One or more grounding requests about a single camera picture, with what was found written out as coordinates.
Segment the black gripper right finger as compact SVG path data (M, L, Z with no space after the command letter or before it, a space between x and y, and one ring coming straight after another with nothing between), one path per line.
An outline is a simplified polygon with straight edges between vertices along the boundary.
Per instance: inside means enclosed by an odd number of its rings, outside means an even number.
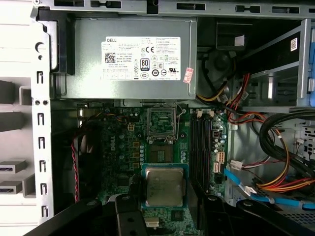
M188 207L205 236L313 236L314 231L253 200L231 206L188 180Z

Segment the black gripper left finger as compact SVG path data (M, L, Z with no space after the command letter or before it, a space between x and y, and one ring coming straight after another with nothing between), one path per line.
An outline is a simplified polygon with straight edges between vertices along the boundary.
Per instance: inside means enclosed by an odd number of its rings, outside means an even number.
M147 236L140 211L143 178L133 177L126 194L116 194L106 204L80 200L40 224L28 236Z

